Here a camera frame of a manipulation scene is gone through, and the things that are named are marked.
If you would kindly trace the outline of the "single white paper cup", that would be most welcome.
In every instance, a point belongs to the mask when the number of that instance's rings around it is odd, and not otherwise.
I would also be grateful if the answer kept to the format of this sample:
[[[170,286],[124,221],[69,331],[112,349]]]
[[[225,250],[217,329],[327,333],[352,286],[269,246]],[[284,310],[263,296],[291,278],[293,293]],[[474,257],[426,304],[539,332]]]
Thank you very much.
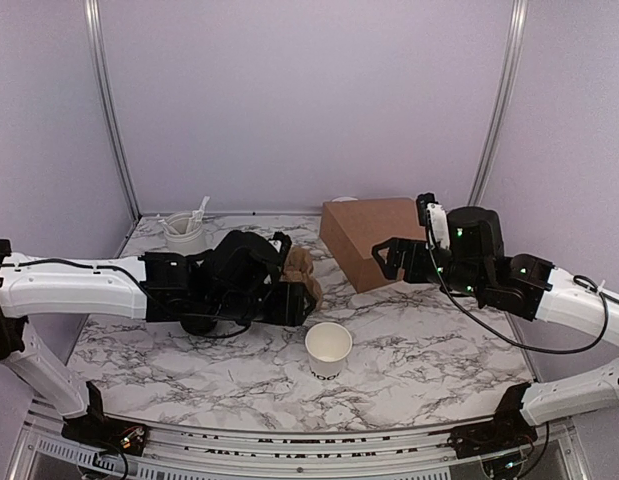
[[[310,372],[321,381],[336,379],[352,347],[352,336],[345,327],[333,322],[312,326],[305,336]]]

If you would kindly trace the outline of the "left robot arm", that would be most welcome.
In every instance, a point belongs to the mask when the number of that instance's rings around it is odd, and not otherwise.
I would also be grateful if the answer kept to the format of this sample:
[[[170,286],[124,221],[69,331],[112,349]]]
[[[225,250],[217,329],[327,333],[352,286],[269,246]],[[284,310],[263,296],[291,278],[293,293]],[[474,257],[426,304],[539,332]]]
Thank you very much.
[[[285,267],[289,236],[267,239],[233,230],[212,249],[182,255],[149,252],[106,260],[30,257],[0,239],[0,362],[49,400],[68,426],[95,445],[114,438],[98,388],[43,344],[29,318],[100,314],[148,323],[177,322],[196,336],[231,322],[240,333],[254,323],[298,327],[318,301],[310,273]]]

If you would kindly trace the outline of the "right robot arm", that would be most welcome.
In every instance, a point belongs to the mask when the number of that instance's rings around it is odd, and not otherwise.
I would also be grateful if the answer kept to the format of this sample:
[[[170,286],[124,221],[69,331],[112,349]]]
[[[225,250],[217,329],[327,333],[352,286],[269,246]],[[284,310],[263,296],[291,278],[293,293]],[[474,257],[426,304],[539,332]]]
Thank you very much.
[[[450,301],[458,295],[528,321],[571,327],[619,348],[619,294],[530,254],[504,252],[493,210],[469,206],[445,211],[432,196],[418,202],[422,240],[392,237],[371,249],[384,277],[437,284]],[[619,407],[619,358],[594,370],[547,383],[509,388],[484,438],[504,448],[524,425]]]

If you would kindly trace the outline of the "brown cardboard box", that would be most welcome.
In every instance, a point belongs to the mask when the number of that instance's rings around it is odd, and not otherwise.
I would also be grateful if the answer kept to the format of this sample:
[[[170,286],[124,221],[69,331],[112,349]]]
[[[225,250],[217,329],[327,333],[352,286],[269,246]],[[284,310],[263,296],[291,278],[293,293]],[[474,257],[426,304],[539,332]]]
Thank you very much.
[[[319,237],[358,293],[391,283],[372,256],[372,247],[390,238],[422,240],[415,202],[410,198],[330,201],[322,206]]]

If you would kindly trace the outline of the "brown pulp cup carrier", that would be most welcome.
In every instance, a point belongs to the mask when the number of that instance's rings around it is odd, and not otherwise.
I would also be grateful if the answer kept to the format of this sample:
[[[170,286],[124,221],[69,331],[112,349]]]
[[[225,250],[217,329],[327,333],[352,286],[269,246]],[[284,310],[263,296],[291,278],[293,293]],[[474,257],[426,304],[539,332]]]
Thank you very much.
[[[314,276],[314,264],[311,252],[307,248],[292,246],[282,271],[281,279],[287,282],[303,283],[316,302],[316,310],[322,306],[323,292]]]

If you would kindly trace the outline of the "white plastic utensil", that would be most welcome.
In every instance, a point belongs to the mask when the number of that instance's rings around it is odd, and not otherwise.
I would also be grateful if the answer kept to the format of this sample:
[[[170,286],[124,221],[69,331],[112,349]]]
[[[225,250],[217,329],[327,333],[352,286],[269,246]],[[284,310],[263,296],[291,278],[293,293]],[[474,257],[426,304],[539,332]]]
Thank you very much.
[[[192,216],[191,216],[191,224],[192,225],[197,225],[200,224],[202,222],[202,219],[204,217],[205,214],[205,210],[206,210],[206,206],[208,204],[208,202],[210,201],[210,197],[209,196],[204,196],[198,209],[192,212]]]

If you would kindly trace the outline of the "white ribbed utensil container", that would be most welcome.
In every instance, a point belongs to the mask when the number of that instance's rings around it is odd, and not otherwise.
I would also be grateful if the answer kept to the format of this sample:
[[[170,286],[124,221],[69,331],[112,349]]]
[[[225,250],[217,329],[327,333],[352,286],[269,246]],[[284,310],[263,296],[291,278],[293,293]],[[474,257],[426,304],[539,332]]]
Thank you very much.
[[[191,212],[178,212],[158,220],[169,252],[184,256],[202,253],[206,247],[203,225],[190,225]]]

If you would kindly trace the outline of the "white round object behind box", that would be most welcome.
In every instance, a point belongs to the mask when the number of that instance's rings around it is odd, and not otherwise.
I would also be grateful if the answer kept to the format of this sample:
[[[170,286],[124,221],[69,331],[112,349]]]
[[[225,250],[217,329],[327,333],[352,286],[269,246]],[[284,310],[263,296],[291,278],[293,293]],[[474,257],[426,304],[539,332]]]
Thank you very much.
[[[332,200],[332,202],[335,203],[343,203],[343,202],[353,202],[353,201],[358,201],[358,198],[355,197],[338,197]]]

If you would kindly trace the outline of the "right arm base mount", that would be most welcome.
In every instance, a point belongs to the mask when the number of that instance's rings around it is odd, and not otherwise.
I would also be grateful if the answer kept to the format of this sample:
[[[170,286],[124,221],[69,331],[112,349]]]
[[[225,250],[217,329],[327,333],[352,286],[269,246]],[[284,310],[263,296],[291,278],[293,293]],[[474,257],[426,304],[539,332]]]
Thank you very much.
[[[521,413],[523,396],[530,387],[528,382],[509,387],[490,420],[452,428],[447,444],[457,458],[496,453],[535,442],[536,428]]]

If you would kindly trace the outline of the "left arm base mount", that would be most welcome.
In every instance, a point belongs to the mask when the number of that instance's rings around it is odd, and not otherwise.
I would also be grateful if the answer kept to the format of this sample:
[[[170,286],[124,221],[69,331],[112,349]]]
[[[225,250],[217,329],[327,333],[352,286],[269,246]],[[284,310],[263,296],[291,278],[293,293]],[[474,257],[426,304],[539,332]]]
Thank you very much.
[[[77,418],[64,418],[63,438],[114,451],[119,448],[126,455],[141,456],[148,438],[148,426],[136,421],[107,416],[99,389],[86,382],[88,403],[86,413]]]

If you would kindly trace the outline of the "right aluminium frame post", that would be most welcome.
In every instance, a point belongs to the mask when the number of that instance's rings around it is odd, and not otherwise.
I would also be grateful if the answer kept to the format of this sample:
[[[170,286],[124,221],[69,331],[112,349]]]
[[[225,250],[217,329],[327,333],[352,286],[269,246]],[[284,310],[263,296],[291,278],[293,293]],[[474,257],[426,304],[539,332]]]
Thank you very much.
[[[482,202],[490,174],[495,165],[499,141],[520,65],[528,8],[529,2],[527,0],[514,0],[512,2],[500,79],[478,167],[467,201],[469,206],[478,206]]]

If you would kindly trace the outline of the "aluminium frame post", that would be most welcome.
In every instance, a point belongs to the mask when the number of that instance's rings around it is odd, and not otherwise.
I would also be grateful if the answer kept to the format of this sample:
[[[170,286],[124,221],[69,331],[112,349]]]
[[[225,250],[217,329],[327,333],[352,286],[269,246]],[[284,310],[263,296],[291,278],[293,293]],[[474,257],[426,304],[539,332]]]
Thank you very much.
[[[478,167],[467,201],[469,206],[478,206],[482,202],[490,174],[495,165],[499,141],[520,65],[528,8],[529,2],[527,0],[514,0],[512,2],[500,79]]]
[[[134,221],[138,221],[141,216],[140,207],[131,179],[120,126],[115,111],[114,96],[108,71],[105,41],[100,18],[100,2],[96,0],[86,0],[84,2],[84,11],[95,80],[115,167],[121,183],[127,210],[130,217]]]

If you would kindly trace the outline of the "left aluminium frame post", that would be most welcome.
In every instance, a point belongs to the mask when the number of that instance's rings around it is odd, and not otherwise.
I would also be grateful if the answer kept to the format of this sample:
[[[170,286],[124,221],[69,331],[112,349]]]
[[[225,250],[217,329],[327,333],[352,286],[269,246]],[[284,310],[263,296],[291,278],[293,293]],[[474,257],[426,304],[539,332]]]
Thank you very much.
[[[130,217],[134,221],[138,221],[141,216],[140,207],[131,179],[120,126],[115,111],[114,96],[108,71],[105,41],[100,18],[100,2],[96,0],[86,0],[84,2],[84,11],[95,80],[115,167],[121,183],[127,210]]]

